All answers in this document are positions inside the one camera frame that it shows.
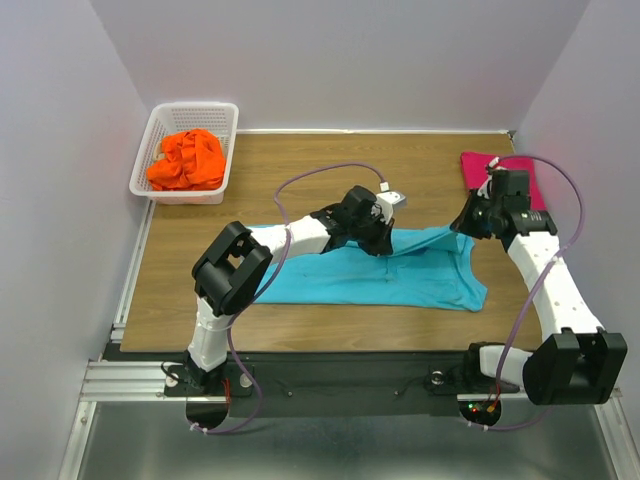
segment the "wooden tabletop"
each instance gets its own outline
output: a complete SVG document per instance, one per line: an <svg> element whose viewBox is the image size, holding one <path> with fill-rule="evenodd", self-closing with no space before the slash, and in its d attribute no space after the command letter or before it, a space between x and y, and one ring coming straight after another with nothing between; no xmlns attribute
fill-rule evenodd
<svg viewBox="0 0 640 480"><path fill-rule="evenodd" d="M460 172L465 150L512 152L507 135L239 135L224 202L215 206L155 209L122 351L180 351L193 334L196 301L191 268L220 230L282 223L273 192L283 181L315 167L348 160L381 169L409 205L398 228L450 223L466 191ZM361 168L322 173L289 186L281 198L292 220L339 201L355 184L371 190L377 177ZM478 241L473 272L489 293L478 313L362 305L254 305L233 328L239 350L354 351L466 349L474 341L504 342L527 290L497 240ZM540 344L529 312L516 345Z"/></svg>

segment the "white laundry basket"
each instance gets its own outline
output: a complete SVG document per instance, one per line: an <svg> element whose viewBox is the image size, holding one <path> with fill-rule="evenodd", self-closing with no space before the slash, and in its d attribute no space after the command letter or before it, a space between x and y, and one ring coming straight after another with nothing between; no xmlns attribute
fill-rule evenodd
<svg viewBox="0 0 640 480"><path fill-rule="evenodd" d="M221 203L224 198L224 190L229 183L237 126L238 107L233 103L174 102L158 105L151 112L149 123L147 123L147 128L142 136L142 143L129 181L131 193L170 205ZM227 159L222 185L217 190L184 192L153 190L147 180L147 168L155 161L156 145L167 135L194 128L208 130L220 140L222 152Z"/></svg>

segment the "gray floor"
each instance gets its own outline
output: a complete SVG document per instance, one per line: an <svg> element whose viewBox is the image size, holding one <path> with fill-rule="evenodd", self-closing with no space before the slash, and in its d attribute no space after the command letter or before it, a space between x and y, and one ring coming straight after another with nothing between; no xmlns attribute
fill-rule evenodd
<svg viewBox="0 0 640 480"><path fill-rule="evenodd" d="M535 414L505 406L501 424ZM190 432L180 403L98 406L80 478L88 480L422 480L616 478L591 407L484 433L428 416L258 419L246 433Z"/></svg>

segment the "white wall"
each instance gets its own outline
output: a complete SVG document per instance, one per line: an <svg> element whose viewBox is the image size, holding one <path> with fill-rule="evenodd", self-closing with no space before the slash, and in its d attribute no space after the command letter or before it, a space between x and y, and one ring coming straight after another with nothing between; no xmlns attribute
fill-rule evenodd
<svg viewBox="0 0 640 480"><path fill-rule="evenodd" d="M91 0L146 106L244 128L515 128L588 0Z"/></svg>
<svg viewBox="0 0 640 480"><path fill-rule="evenodd" d="M519 151L546 155L582 187L587 223L569 264L587 303L629 344L621 386L640 438L640 3L593 0L524 119ZM564 238L575 226L567 186L539 169Z"/></svg>
<svg viewBox="0 0 640 480"><path fill-rule="evenodd" d="M141 204L147 111L86 0L0 6L0 477L57 478Z"/></svg>

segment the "red cloth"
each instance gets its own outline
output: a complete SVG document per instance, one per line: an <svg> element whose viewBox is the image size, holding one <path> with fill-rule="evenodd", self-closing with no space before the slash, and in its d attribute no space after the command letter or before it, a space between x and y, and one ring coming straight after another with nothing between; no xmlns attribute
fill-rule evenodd
<svg viewBox="0 0 640 480"><path fill-rule="evenodd" d="M485 153L462 152L460 155L460 165L462 167L462 175L468 189L479 188L487 179L487 165L496 158L496 155L487 155ZM546 210L547 207L538 188L536 182L536 172L533 169L533 160L530 158L511 158L505 160L502 167L510 170L528 170L531 208L533 210Z"/></svg>

